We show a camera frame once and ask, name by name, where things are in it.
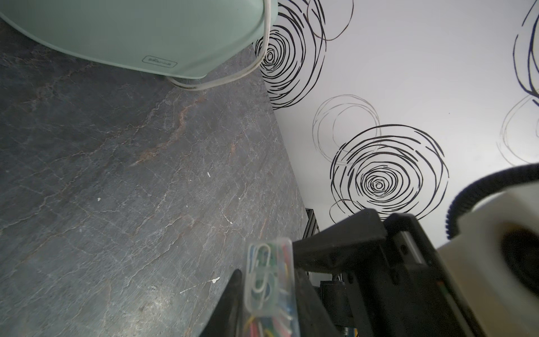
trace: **countertop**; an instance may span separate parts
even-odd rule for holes
[[[258,71],[186,92],[0,21],[0,92],[1,336],[198,336],[246,241],[301,238]]]

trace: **mint green appliance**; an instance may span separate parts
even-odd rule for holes
[[[273,23],[277,0],[1,0],[0,17],[60,52],[199,79],[263,36],[265,5]]]

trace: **white speck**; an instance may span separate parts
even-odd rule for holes
[[[230,224],[232,225],[232,221],[230,221],[230,220],[226,217],[226,215],[225,215],[224,213],[223,213],[223,215],[225,216],[225,219],[226,219],[228,222],[230,222]]]
[[[185,289],[185,290],[182,290],[182,291],[180,291],[179,293],[180,293],[180,294],[183,294],[183,293],[186,292],[187,290],[191,290],[191,289],[193,289],[193,288],[196,288],[196,287],[201,286],[201,285],[203,285],[203,284],[206,284],[206,283],[208,283],[208,282],[212,282],[213,284],[215,284],[215,282],[217,282],[220,278],[221,278],[221,277],[218,277],[218,278],[215,278],[215,279],[213,279],[213,280],[206,281],[206,282],[202,282],[202,283],[200,283],[200,284],[197,284],[196,286],[192,286],[192,287],[190,287],[190,288],[187,288],[187,289]]]

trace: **white wall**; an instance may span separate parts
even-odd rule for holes
[[[334,223],[331,206],[348,198],[339,204],[344,212],[333,208],[334,220],[365,205],[382,217],[384,207],[409,211],[440,246],[447,208],[462,188],[511,165],[539,161],[533,67],[527,72],[539,5],[523,25],[534,1],[307,3],[280,0],[262,72],[303,201],[321,229]],[[513,58],[518,34],[523,86]],[[376,136],[382,138],[350,153],[355,164],[343,162],[346,151]],[[350,172],[359,172],[351,188],[339,187],[349,182],[342,173]]]

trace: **black cable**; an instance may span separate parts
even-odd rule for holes
[[[447,212],[446,232],[451,240],[459,234],[457,219],[469,212],[478,202],[506,187],[539,180],[539,163],[512,167],[483,177],[463,189]]]

